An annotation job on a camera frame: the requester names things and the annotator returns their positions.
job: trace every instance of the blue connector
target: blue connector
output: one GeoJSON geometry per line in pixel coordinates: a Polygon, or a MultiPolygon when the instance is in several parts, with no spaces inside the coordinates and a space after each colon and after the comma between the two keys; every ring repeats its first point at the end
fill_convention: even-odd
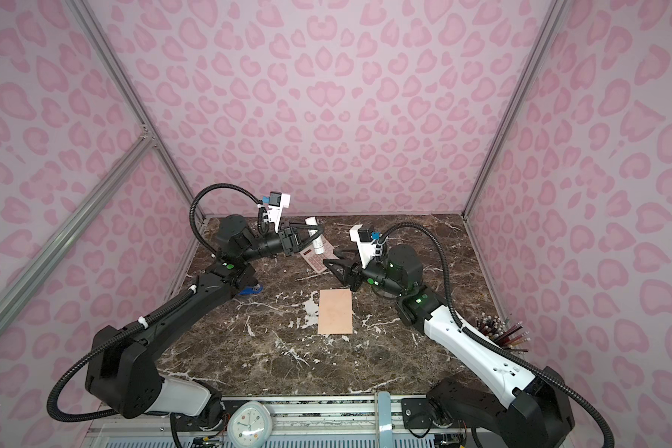
{"type": "Polygon", "coordinates": [[[264,286],[261,284],[258,284],[257,286],[247,286],[239,293],[239,295],[259,294],[262,290],[264,290],[264,286]]]}

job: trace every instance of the brown marble surface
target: brown marble surface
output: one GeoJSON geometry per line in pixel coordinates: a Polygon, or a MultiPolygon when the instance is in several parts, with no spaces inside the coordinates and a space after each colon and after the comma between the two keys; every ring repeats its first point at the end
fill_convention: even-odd
{"type": "MultiPolygon", "coordinates": [[[[352,244],[348,229],[353,224],[372,224],[385,231],[405,220],[434,230],[447,249],[458,311],[471,323],[481,312],[495,315],[459,216],[319,218],[326,227],[325,237],[342,248],[352,244]]],[[[211,220],[206,238],[217,228],[218,220],[211,220]]],[[[424,280],[443,293],[438,255],[425,235],[403,228],[388,241],[412,245],[423,261],[424,280]]],[[[202,273],[211,260],[200,247],[188,275],[202,273]]],[[[315,316],[318,291],[341,288],[335,277],[328,271],[314,274],[299,255],[260,259],[253,265],[264,290],[237,296],[199,320],[162,355],[158,367],[163,374],[212,383],[227,396],[370,393],[377,389],[425,393],[449,375],[470,387],[484,388],[444,348],[404,327],[393,303],[376,296],[367,284],[353,294],[353,334],[321,336],[315,316]]],[[[191,281],[187,277],[185,284],[191,281]]]]}

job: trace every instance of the pink wall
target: pink wall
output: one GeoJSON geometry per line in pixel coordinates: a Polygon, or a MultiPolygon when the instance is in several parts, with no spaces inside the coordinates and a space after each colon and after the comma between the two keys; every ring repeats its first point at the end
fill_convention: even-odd
{"type": "Polygon", "coordinates": [[[672,1],[575,3],[472,223],[531,359],[672,446],[672,1]]]}
{"type": "MultiPolygon", "coordinates": [[[[187,213],[158,158],[146,155],[0,339],[0,448],[67,448],[85,429],[51,420],[47,394],[100,328],[161,304],[192,238],[187,213]]],[[[84,372],[63,392],[63,410],[96,409],[84,372]]]]}
{"type": "Polygon", "coordinates": [[[0,1],[0,291],[138,133],[59,0],[0,1]]]}
{"type": "Polygon", "coordinates": [[[195,191],[328,214],[462,210],[550,0],[90,3],[195,191]]]}

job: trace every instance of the white clock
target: white clock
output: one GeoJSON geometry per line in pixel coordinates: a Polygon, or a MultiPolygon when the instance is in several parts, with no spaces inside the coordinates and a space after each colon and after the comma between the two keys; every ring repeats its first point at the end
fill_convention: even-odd
{"type": "Polygon", "coordinates": [[[229,440],[238,448],[257,448],[264,444],[274,424],[267,408],[258,401],[250,401],[237,409],[229,419],[229,440]]]}

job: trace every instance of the aluminum frame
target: aluminum frame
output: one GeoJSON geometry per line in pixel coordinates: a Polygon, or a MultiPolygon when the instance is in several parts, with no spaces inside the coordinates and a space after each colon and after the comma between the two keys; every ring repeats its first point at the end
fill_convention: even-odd
{"type": "Polygon", "coordinates": [[[466,200],[462,212],[464,221],[467,221],[470,217],[471,212],[478,202],[480,194],[483,192],[483,188],[493,169],[495,160],[503,148],[505,139],[517,119],[518,112],[520,112],[522,105],[525,103],[528,91],[535,81],[535,78],[538,76],[538,72],[545,61],[547,52],[550,49],[553,40],[555,40],[557,32],[563,25],[564,18],[567,16],[567,12],[570,10],[572,4],[572,0],[553,0],[553,3],[550,4],[550,8],[547,10],[545,21],[540,28],[535,44],[530,50],[528,59],[522,70],[522,75],[520,75],[520,78],[518,79],[515,91],[510,98],[510,102],[505,109],[503,118],[495,132],[495,137],[493,138],[490,149],[488,149],[485,161],[476,177],[473,190],[466,200]]]}
{"type": "MultiPolygon", "coordinates": [[[[401,414],[401,399],[425,398],[425,395],[390,395],[388,403],[379,403],[376,395],[337,396],[239,396],[224,397],[224,401],[259,401],[274,421],[272,436],[316,435],[373,435],[378,433],[377,409],[383,414],[390,409],[393,435],[407,435],[401,414]]],[[[124,419],[117,415],[94,420],[83,441],[85,447],[103,447],[110,437],[145,438],[169,434],[169,419],[139,416],[124,419]]],[[[432,428],[432,434],[454,434],[458,429],[432,428]]],[[[180,438],[214,435],[214,432],[181,432],[180,438]]],[[[479,428],[478,435],[484,446],[504,448],[502,439],[490,431],[479,428]]]]}
{"type": "Polygon", "coordinates": [[[490,297],[493,298],[493,304],[495,305],[495,310],[498,312],[498,316],[500,316],[501,318],[505,318],[508,316],[508,313],[505,312],[505,308],[503,308],[502,302],[500,300],[495,300],[495,298],[498,297],[495,289],[495,285],[497,283],[495,282],[495,277],[493,277],[493,273],[490,272],[488,264],[485,263],[485,259],[483,258],[483,251],[480,247],[480,244],[478,243],[478,240],[475,239],[473,228],[471,227],[470,222],[468,220],[463,220],[463,225],[466,228],[466,233],[468,234],[468,238],[470,238],[471,245],[473,246],[473,252],[475,252],[475,258],[478,259],[480,270],[483,271],[483,277],[485,278],[485,285],[488,287],[490,297]]]}
{"type": "MultiPolygon", "coordinates": [[[[209,219],[210,218],[205,218],[205,220],[202,222],[202,225],[199,228],[200,234],[204,235],[206,227],[209,224],[209,219]]],[[[197,250],[199,250],[199,241],[197,241],[195,238],[189,244],[187,250],[184,252],[184,255],[182,256],[182,260],[179,262],[179,267],[177,268],[177,271],[175,273],[175,278],[172,280],[172,284],[170,285],[170,287],[167,288],[169,295],[165,297],[165,301],[169,300],[170,298],[173,298],[182,290],[182,283],[184,283],[184,279],[186,278],[187,273],[189,272],[189,267],[192,265],[192,261],[194,261],[194,256],[196,255],[197,250]]]]}
{"type": "MultiPolygon", "coordinates": [[[[187,184],[187,181],[182,176],[174,159],[167,150],[167,146],[164,144],[152,119],[147,113],[147,108],[144,106],[137,91],[134,89],[134,85],[127,76],[127,71],[117,58],[114,49],[112,49],[112,45],[107,39],[107,34],[99,24],[92,8],[87,3],[87,0],[66,0],[66,3],[75,19],[80,24],[82,31],[85,33],[85,37],[90,41],[92,48],[102,60],[102,64],[115,82],[116,88],[125,98],[127,106],[134,114],[134,117],[141,123],[144,130],[153,135],[156,142],[157,154],[167,168],[167,172],[172,177],[175,184],[177,184],[179,192],[184,196],[184,199],[191,204],[195,195],[192,194],[189,184],[187,184]]],[[[204,212],[200,207],[197,207],[195,218],[197,221],[204,220],[204,212]]]]}
{"type": "Polygon", "coordinates": [[[20,277],[0,293],[0,336],[17,318],[42,283],[99,215],[142,157],[153,148],[149,133],[143,134],[112,170],[92,190],[77,210],[58,228],[20,277]]]}

